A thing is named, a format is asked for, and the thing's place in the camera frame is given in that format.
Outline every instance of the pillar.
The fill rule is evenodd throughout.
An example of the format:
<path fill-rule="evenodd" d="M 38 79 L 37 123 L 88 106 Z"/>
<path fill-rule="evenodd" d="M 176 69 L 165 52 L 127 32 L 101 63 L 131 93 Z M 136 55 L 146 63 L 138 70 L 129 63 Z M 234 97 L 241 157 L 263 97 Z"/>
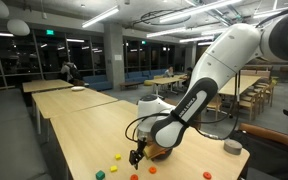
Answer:
<path fill-rule="evenodd" d="M 185 49 L 185 70 L 188 67 L 194 68 L 195 58 L 196 58 L 196 44 L 190 43 L 186 46 L 186 49 Z"/>
<path fill-rule="evenodd" d="M 113 83 L 113 89 L 119 89 L 119 84 L 125 81 L 123 34 L 120 24 L 104 24 L 104 50 L 107 78 Z"/>

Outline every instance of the yellow toy block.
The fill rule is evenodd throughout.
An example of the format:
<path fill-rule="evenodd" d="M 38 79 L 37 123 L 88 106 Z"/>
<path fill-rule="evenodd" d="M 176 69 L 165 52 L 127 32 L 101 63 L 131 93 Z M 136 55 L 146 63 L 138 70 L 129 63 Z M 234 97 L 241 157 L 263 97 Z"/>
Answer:
<path fill-rule="evenodd" d="M 116 172 L 117 171 L 117 166 L 111 166 L 111 172 Z"/>
<path fill-rule="evenodd" d="M 116 159 L 116 160 L 120 160 L 120 159 L 121 159 L 121 155 L 120 155 L 120 154 L 116 154 L 116 155 L 115 155 L 115 159 Z"/>

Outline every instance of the gray sofa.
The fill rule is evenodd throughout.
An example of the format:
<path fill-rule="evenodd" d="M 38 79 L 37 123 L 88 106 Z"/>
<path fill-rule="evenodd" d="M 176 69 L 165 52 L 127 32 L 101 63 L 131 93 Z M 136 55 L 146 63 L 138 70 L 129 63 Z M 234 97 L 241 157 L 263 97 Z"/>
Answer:
<path fill-rule="evenodd" d="M 21 91 L 0 91 L 0 180 L 50 180 Z"/>

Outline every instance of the tape roll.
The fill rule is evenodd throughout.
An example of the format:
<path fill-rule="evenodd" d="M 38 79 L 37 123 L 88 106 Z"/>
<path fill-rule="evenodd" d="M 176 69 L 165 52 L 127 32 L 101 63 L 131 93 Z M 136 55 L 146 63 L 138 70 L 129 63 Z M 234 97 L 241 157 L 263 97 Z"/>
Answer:
<path fill-rule="evenodd" d="M 232 139 L 224 141 L 224 150 L 230 154 L 240 155 L 242 152 L 243 146 Z"/>

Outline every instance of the ceiling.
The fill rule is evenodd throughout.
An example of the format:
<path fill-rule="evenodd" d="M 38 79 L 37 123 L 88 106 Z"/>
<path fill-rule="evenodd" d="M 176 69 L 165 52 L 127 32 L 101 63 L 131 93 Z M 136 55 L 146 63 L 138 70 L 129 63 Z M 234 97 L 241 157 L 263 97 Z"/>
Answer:
<path fill-rule="evenodd" d="M 119 22 L 125 28 L 133 28 L 137 30 L 143 30 L 147 32 L 158 32 L 163 30 L 169 30 L 178 27 L 192 27 L 192 31 L 186 31 L 183 33 L 177 33 L 173 36 L 180 38 L 195 37 L 201 33 L 201 31 L 209 29 L 217 29 L 225 27 L 219 20 L 212 17 L 210 14 L 214 13 L 201 13 L 193 15 L 191 18 L 176 25 L 150 25 L 143 22 L 133 24 L 141 19 L 141 16 L 159 10 L 179 10 L 188 8 L 191 5 L 185 0 L 130 0 L 130 5 L 125 5 L 124 0 L 3 0 L 9 6 L 21 7 L 37 11 L 42 11 L 41 1 L 43 1 L 44 11 L 46 13 L 57 14 L 62 16 L 68 16 L 85 21 L 95 17 L 96 15 L 112 8 L 115 5 L 120 6 L 120 11 L 111 16 L 105 21 Z M 202 0 L 205 4 L 215 2 L 216 0 Z M 254 24 L 258 23 L 252 18 L 252 15 L 257 9 L 257 12 L 263 12 L 272 10 L 275 0 L 243 0 L 239 3 L 233 4 L 236 11 L 244 17 L 243 22 Z M 288 6 L 288 0 L 277 0 L 277 8 L 283 8 Z M 236 14 L 228 7 L 218 9 L 221 13 L 225 14 L 225 17 L 231 22 L 236 23 Z M 151 20 L 151 22 L 157 22 L 158 18 Z"/>

